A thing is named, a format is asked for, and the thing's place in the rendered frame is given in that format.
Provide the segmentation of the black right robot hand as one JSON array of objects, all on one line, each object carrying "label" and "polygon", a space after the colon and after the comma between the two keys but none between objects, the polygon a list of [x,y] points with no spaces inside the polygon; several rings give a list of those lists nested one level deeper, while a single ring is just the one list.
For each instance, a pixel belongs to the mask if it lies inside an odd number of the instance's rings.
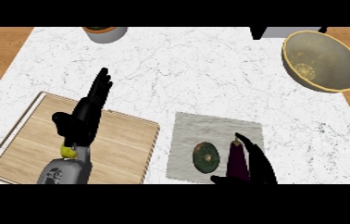
[{"label": "black right robot hand", "polygon": [[276,185],[276,176],[267,157],[258,145],[239,133],[235,133],[238,140],[242,142],[244,148],[248,150],[248,181],[242,181],[227,175],[224,177],[211,175],[211,181],[216,184],[254,184],[254,185]]}]

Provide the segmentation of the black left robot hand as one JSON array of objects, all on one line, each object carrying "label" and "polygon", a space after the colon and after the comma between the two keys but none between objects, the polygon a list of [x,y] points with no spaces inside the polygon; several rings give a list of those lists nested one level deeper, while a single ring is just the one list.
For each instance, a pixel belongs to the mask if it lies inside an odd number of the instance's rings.
[{"label": "black left robot hand", "polygon": [[65,138],[65,147],[87,147],[93,143],[100,124],[102,107],[112,84],[108,68],[102,68],[89,94],[80,100],[72,113],[56,112],[52,115],[58,134]]}]

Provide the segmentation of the purple eggplant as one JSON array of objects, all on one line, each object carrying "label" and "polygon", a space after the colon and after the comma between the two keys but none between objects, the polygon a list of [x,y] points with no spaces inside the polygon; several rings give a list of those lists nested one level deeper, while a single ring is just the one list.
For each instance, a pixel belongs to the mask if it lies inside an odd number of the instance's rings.
[{"label": "purple eggplant", "polygon": [[226,175],[242,181],[248,181],[248,165],[244,153],[244,146],[238,139],[230,143]]}]

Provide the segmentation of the grey placemat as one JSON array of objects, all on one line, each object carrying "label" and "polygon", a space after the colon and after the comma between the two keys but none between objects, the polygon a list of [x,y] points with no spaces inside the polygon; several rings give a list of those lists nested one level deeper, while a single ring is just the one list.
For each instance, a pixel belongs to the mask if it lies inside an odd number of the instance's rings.
[{"label": "grey placemat", "polygon": [[[230,142],[239,132],[264,148],[263,126],[260,123],[177,112],[167,178],[196,183],[211,183],[211,175],[224,176],[227,169]],[[193,150],[201,143],[211,143],[219,152],[217,169],[204,174],[193,165]]]}]

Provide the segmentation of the grey bowl with yellow rim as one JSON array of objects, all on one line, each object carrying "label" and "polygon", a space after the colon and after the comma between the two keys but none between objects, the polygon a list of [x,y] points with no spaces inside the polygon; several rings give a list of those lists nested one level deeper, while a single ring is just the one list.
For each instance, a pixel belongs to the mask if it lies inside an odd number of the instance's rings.
[{"label": "grey bowl with yellow rim", "polygon": [[285,71],[304,88],[323,93],[350,91],[350,47],[317,31],[297,31],[282,44]]}]

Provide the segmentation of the dark green round vegetable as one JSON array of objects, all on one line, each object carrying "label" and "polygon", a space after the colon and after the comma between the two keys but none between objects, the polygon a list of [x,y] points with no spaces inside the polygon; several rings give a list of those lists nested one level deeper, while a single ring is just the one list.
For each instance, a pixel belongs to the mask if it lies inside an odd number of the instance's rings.
[{"label": "dark green round vegetable", "polygon": [[193,167],[204,173],[213,173],[220,165],[220,155],[214,145],[208,142],[199,143],[193,148]]}]

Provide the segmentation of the wooden cutting board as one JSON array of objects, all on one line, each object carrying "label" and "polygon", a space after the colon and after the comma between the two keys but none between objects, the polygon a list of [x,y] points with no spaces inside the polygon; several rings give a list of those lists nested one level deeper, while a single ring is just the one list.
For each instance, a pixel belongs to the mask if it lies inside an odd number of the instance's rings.
[{"label": "wooden cutting board", "polygon": [[[0,142],[0,181],[34,183],[52,159],[61,156],[63,137],[52,114],[69,113],[77,102],[56,94],[37,94],[24,116]],[[158,136],[158,124],[105,110],[90,146],[93,169],[89,182],[143,183]]]}]

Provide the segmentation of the yellow-green fruit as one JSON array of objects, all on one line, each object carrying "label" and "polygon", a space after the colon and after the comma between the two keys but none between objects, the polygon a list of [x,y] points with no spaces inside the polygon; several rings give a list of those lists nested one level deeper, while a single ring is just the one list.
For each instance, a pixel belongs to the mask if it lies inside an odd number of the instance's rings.
[{"label": "yellow-green fruit", "polygon": [[75,158],[77,157],[77,151],[66,146],[61,146],[61,156],[62,158]]}]

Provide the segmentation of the grey pot with orange rim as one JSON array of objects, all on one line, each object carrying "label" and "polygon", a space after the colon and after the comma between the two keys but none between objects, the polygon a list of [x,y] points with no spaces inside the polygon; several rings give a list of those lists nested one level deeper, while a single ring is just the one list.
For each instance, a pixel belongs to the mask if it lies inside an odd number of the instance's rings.
[{"label": "grey pot with orange rim", "polygon": [[99,27],[96,29],[83,27],[83,30],[90,40],[97,44],[115,42],[127,33],[125,27]]}]

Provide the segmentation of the grey appliance with black parts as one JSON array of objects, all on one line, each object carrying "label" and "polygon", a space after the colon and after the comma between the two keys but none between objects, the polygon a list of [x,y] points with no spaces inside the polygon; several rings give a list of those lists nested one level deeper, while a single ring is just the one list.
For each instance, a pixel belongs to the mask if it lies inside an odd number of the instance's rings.
[{"label": "grey appliance with black parts", "polygon": [[295,31],[317,31],[326,32],[325,27],[250,27],[251,38],[285,38]]}]

